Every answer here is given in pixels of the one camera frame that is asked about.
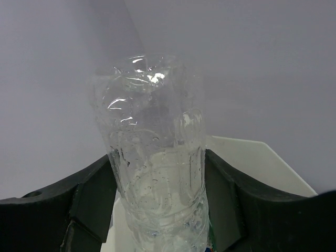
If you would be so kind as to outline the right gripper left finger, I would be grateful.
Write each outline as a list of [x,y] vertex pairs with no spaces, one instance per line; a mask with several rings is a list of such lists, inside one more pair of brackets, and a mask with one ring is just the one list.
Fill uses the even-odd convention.
[[54,184],[1,200],[1,251],[100,251],[116,190],[105,155]]

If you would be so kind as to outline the clear crushed unlabelled bottle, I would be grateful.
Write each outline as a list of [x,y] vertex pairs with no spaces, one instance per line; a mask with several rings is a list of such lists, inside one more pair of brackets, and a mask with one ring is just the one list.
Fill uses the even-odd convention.
[[145,54],[98,69],[90,103],[137,251],[204,251],[203,79],[180,55]]

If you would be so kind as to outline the translucent white plastic bin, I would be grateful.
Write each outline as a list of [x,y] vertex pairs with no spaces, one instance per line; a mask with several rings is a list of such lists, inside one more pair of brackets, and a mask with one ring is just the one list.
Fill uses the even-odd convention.
[[[276,189],[305,197],[316,191],[298,175],[272,148],[259,141],[208,135],[206,146],[234,168]],[[107,241],[101,251],[134,251],[125,211],[116,193]]]

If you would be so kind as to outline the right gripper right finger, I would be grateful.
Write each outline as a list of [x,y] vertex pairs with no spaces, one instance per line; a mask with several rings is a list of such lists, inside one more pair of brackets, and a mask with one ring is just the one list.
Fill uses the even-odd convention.
[[211,150],[205,185],[217,251],[335,251],[335,191],[313,197],[287,193]]

